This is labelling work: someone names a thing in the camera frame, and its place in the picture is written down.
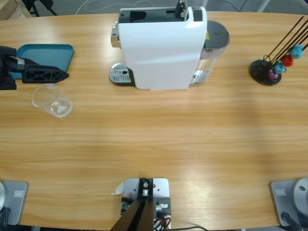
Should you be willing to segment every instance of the wooden table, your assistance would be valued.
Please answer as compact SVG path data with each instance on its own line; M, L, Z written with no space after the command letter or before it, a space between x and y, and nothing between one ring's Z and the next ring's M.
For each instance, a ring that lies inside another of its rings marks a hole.
M0 22L0 45L64 43L75 48L57 85L74 102L65 118L31 104L37 84L0 91L0 177L29 183L21 223L110 229L126 178L169 179L174 228L277 225L269 183L307 177L308 56L277 86L248 66L269 53L299 15L210 12L231 42L209 79L188 90L113 85L116 14Z

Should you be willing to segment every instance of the teal tray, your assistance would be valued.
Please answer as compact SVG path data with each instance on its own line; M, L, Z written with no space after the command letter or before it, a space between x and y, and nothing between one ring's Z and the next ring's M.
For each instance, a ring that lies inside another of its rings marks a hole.
M31 59L39 65L56 66L67 72L74 48L69 44L27 44L17 50L17 57ZM21 73L10 73L14 79L22 79Z

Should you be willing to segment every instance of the coffee machine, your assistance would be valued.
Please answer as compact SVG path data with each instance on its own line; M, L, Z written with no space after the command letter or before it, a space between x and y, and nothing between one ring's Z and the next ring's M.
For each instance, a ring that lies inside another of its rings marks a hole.
M111 44L125 63L114 64L110 80L148 90L183 90L209 76L229 43L226 28L208 21L204 7L121 9Z

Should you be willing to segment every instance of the floor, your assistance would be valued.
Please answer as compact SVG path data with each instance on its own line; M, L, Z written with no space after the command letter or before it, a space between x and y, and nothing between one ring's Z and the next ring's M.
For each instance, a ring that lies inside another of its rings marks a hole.
M178 0L53 0L53 10L58 15L118 13L120 8L127 7L162 7L175 6ZM244 12L255 12L263 0L247 0L243 6ZM203 0L188 0L189 5L201 5ZM208 0L208 11L238 11L245 0ZM39 2L36 6L41 16L51 13ZM294 13L308 15L308 4L304 0L271 0L264 12Z

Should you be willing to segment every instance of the white paper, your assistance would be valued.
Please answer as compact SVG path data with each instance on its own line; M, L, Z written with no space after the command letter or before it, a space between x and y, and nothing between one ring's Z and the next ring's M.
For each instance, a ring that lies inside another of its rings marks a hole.
M115 192L113 192L111 195L120 195L120 194L122 194L123 192L124 192L124 182L120 183L120 184L117 186Z

